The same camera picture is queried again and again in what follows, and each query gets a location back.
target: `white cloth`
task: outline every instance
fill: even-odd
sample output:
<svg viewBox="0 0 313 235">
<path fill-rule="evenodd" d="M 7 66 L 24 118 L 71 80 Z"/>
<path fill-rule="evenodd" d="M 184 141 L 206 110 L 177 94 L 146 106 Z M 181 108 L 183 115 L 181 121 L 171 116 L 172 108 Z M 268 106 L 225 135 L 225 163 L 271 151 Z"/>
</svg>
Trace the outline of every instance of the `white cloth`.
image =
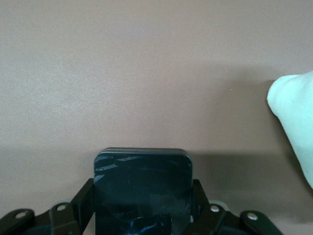
<svg viewBox="0 0 313 235">
<path fill-rule="evenodd" d="M 270 87 L 267 100 L 313 188 L 313 71 L 280 77 Z"/>
</svg>

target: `table surface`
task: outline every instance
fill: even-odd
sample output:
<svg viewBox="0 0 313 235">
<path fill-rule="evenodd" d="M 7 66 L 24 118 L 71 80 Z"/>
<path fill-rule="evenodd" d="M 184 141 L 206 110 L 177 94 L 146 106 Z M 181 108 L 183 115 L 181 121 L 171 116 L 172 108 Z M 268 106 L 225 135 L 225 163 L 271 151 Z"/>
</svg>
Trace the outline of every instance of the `table surface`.
<svg viewBox="0 0 313 235">
<path fill-rule="evenodd" d="M 266 104 L 273 80 L 313 70 L 312 10 L 1 1 L 0 216 L 70 199 L 105 147 L 170 147 L 188 151 L 210 200 L 312 234 L 313 190 Z"/>
</svg>

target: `light blue cloth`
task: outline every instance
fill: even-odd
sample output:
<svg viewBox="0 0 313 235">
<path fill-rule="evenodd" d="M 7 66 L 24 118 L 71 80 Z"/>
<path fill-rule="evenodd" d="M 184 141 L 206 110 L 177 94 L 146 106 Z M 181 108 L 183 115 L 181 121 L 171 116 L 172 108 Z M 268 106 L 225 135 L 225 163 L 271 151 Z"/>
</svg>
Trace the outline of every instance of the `light blue cloth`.
<svg viewBox="0 0 313 235">
<path fill-rule="evenodd" d="M 313 71 L 276 80 L 268 91 L 268 105 L 280 120 L 313 188 Z"/>
</svg>

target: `teal fabric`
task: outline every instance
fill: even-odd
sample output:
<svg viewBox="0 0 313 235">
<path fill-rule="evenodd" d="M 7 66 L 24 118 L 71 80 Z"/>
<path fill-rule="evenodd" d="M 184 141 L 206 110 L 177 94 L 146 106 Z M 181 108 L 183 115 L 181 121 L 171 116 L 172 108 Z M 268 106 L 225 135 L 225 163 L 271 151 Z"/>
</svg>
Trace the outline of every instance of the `teal fabric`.
<svg viewBox="0 0 313 235">
<path fill-rule="evenodd" d="M 313 188 L 313 71 L 280 77 L 270 87 L 267 100 Z"/>
</svg>

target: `gray tabletop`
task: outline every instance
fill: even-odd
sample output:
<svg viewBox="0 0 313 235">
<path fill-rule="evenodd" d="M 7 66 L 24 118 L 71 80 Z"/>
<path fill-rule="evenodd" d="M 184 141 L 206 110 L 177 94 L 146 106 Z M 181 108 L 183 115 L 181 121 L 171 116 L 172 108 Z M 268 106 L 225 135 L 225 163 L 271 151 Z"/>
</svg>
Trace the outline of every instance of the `gray tabletop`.
<svg viewBox="0 0 313 235">
<path fill-rule="evenodd" d="M 266 104 L 273 80 L 313 70 L 312 10 L 1 1 L 0 217 L 71 198 L 105 147 L 171 147 L 191 155 L 209 199 L 312 234 L 313 190 Z"/>
</svg>

